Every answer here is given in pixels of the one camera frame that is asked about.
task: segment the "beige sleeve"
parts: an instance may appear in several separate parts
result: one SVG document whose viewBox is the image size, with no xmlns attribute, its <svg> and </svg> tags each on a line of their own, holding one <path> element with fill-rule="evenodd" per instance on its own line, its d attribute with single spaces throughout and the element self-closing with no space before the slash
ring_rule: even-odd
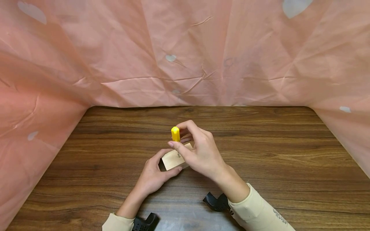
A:
<svg viewBox="0 0 370 231">
<path fill-rule="evenodd" d="M 242 202 L 229 201 L 231 215 L 249 231 L 294 231 L 294 228 L 250 185 L 250 193 Z"/>
<path fill-rule="evenodd" d="M 114 213 L 109 214 L 107 221 L 102 226 L 102 231 L 131 231 L 134 219 L 119 217 Z"/>
</svg>

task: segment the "brown wood grain tabletop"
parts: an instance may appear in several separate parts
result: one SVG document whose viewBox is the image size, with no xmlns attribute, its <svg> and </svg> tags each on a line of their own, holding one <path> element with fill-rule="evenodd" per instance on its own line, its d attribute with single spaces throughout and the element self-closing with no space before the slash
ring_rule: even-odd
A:
<svg viewBox="0 0 370 231">
<path fill-rule="evenodd" d="M 370 230 L 369 178 L 305 107 L 90 108 L 8 230 L 101 230 L 145 161 L 168 148 L 171 128 L 189 119 L 297 231 Z M 186 168 L 139 215 L 159 215 L 156 231 L 242 230 L 202 202 L 209 191 L 222 193 Z"/>
</svg>

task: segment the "wrinkled pink cloth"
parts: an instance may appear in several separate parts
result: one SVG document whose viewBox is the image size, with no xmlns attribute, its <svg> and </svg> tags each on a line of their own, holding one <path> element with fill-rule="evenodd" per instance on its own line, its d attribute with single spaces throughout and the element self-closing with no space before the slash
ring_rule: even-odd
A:
<svg viewBox="0 0 370 231">
<path fill-rule="evenodd" d="M 370 176 L 370 1 L 0 1 L 0 230 L 87 108 L 309 106 Z"/>
</svg>

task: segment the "black object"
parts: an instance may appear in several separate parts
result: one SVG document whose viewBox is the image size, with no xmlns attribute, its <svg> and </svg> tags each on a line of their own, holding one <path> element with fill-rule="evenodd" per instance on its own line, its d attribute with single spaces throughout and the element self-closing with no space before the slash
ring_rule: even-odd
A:
<svg viewBox="0 0 370 231">
<path fill-rule="evenodd" d="M 212 195 L 212 193 L 208 193 L 206 197 L 203 199 L 203 202 L 208 205 L 210 209 L 216 212 L 223 212 L 225 210 L 230 211 L 230 206 L 228 203 L 228 198 L 225 194 L 221 194 L 217 199 Z"/>
<path fill-rule="evenodd" d="M 146 220 L 140 217 L 135 217 L 132 231 L 154 231 L 158 222 L 159 217 L 154 213 L 150 213 Z"/>
</svg>

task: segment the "light wood block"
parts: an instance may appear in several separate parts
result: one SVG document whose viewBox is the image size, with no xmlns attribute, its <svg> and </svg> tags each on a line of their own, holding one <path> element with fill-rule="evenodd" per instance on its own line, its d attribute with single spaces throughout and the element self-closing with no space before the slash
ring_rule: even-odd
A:
<svg viewBox="0 0 370 231">
<path fill-rule="evenodd" d="M 191 146 L 190 143 L 187 143 L 185 144 L 185 147 L 189 150 L 192 150 L 193 147 Z M 182 158 L 182 156 L 176 151 L 176 150 L 172 150 L 168 153 L 166 153 L 163 157 L 162 157 L 162 161 L 164 163 L 164 166 L 166 168 L 166 170 L 171 170 L 179 165 L 182 166 L 182 169 L 188 167 L 189 165 L 185 163 L 184 159 Z"/>
</svg>

